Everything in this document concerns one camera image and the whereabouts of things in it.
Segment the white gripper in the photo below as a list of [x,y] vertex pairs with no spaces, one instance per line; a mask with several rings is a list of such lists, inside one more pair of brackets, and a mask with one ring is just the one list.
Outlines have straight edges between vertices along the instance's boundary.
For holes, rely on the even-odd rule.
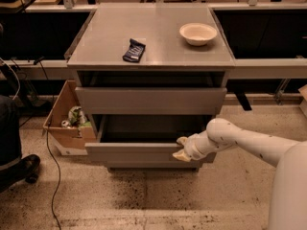
[[179,161],[201,160],[208,155],[209,143],[206,133],[179,137],[177,143],[183,146],[183,149],[173,153],[173,157]]

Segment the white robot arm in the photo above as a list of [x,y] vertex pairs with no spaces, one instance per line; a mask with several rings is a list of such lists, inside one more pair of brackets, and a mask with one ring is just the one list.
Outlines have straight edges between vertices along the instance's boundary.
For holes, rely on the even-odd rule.
[[215,118],[205,131],[179,137],[177,143],[183,146],[173,154],[179,161],[201,160],[235,145],[274,166],[268,230],[307,230],[306,141],[249,131]]

